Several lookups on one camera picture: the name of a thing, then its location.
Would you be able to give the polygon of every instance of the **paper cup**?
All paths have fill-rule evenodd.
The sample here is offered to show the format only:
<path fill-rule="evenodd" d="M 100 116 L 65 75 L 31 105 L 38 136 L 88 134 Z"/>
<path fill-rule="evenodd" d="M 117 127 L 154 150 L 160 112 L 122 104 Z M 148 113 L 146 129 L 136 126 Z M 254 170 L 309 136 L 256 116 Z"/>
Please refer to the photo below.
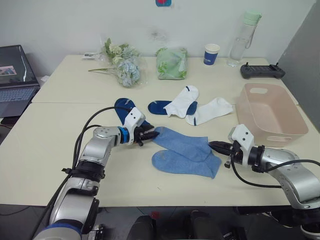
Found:
<path fill-rule="evenodd" d="M 217 44 L 207 44 L 204 46 L 204 64 L 213 65 L 220 51 L 220 46 Z"/>

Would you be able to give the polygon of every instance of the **table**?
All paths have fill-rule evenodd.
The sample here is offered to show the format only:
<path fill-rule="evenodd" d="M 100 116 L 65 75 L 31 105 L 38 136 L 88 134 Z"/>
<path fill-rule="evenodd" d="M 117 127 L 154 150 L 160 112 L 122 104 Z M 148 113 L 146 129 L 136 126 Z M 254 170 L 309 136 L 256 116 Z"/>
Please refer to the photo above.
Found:
<path fill-rule="evenodd" d="M 184 86 L 194 85 L 199 89 L 199 104 L 207 104 L 215 97 L 223 97 L 229 103 L 235 104 L 236 97 L 246 83 L 269 83 L 285 87 L 281 80 L 275 78 L 243 79 L 240 66 L 230 67 L 226 64 L 227 58 L 219 57 L 212 66 L 205 65 L 201 57 L 188 58 L 186 79 L 158 80 L 156 58 L 144 57 L 142 60 L 147 66 L 144 69 L 148 83 L 140 87 L 124 88 L 113 75 L 88 72 L 89 69 L 102 66 L 98 61 L 83 60 L 81 57 L 66 56 L 32 102 L 107 103 L 110 106 L 118 98 L 129 98 L 145 106 L 156 100 L 173 100 Z M 251 65 L 268 65 L 264 58 L 246 58 L 243 64 L 246 62 Z"/>
<path fill-rule="evenodd" d="M 165 126 L 188 136 L 208 136 L 209 141 L 228 141 L 230 129 L 238 124 L 235 113 L 215 118 L 199 126 L 184 119 L 148 112 L 138 107 L 155 126 Z M 105 103 L 32 103 L 0 146 L 0 204 L 46 205 L 64 179 L 62 168 L 72 164 L 75 140 L 87 119 Z M 301 158 L 319 160 L 320 137 L 298 106 L 309 132 L 286 146 Z M 118 126 L 114 110 L 97 116 L 92 124 Z M 85 134 L 82 147 L 91 138 Z M 222 165 L 215 179 L 197 175 L 170 174 L 152 166 L 152 155 L 163 148 L 153 142 L 143 147 L 121 145 L 111 151 L 106 178 L 97 198 L 101 207 L 119 206 L 266 206 L 288 205 L 281 189 L 265 189 L 242 183 L 223 166 L 226 156 L 216 154 Z M 320 168 L 305 164 L 318 178 Z M 252 172 L 237 165 L 248 181 L 277 184 L 268 174 Z"/>

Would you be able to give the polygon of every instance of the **white sock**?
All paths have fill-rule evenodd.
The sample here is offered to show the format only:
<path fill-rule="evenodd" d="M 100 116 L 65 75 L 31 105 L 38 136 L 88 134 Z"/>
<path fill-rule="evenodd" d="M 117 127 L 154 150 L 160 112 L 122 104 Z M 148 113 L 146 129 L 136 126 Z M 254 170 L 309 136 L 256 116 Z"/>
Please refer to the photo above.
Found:
<path fill-rule="evenodd" d="M 211 119 L 233 112 L 232 105 L 222 97 L 216 97 L 206 105 L 196 109 L 193 115 L 186 116 L 185 120 L 190 125 L 200 125 Z"/>
<path fill-rule="evenodd" d="M 166 114 L 168 117 L 174 114 L 179 118 L 185 118 L 189 106 L 198 98 L 198 96 L 199 91 L 195 86 L 188 85 L 184 87 L 179 95 L 164 107 Z"/>

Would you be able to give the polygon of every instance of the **laptop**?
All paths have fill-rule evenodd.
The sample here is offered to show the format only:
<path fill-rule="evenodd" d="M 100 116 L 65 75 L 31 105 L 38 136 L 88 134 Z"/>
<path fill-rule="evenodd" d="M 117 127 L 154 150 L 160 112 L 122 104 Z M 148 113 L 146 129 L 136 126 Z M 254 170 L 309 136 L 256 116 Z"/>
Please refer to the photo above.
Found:
<path fill-rule="evenodd" d="M 39 89 L 22 46 L 0 47 L 0 118 L 20 116 Z"/>

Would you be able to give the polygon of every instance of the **water bottle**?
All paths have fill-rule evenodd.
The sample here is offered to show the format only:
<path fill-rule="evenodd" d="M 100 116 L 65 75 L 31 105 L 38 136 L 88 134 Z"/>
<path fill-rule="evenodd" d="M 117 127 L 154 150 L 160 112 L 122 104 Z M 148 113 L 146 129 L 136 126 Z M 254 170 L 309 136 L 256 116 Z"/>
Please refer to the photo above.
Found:
<path fill-rule="evenodd" d="M 251 45 L 257 24 L 262 17 L 260 12 L 246 11 L 244 14 L 243 25 L 240 34 L 236 37 L 230 55 L 226 63 L 231 67 L 239 65 L 245 49 Z"/>

